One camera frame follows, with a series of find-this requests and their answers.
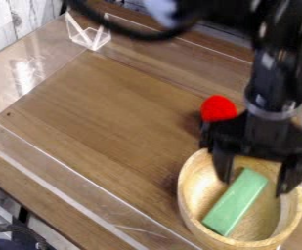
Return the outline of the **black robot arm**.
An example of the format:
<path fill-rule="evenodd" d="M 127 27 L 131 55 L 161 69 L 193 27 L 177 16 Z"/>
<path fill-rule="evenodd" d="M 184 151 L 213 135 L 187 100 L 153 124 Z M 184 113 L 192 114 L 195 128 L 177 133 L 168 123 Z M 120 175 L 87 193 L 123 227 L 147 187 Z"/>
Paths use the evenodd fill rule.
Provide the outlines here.
<path fill-rule="evenodd" d="M 140 41 L 172 39 L 200 20 L 249 35 L 253 63 L 245 110 L 216 119 L 201 112 L 200 146 L 211 153 L 216 176 L 225 183 L 235 156 L 277 162 L 275 194 L 289 193 L 302 183 L 302 128 L 292 122 L 302 107 L 302 0 L 144 0 L 163 26 L 148 33 L 108 21 L 87 0 L 65 2 L 89 21 Z"/>

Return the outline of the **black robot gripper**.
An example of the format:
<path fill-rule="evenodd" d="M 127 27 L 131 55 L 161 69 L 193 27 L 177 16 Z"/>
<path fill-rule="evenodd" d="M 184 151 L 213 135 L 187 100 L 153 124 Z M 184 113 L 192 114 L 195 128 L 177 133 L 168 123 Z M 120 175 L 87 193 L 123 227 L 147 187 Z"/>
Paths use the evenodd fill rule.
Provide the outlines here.
<path fill-rule="evenodd" d="M 225 184 L 233 155 L 279 163 L 275 196 L 288 194 L 302 183 L 302 128 L 289 119 L 265 120 L 243 111 L 233 118 L 201 122 L 200 147 L 211 150 L 213 170 Z"/>

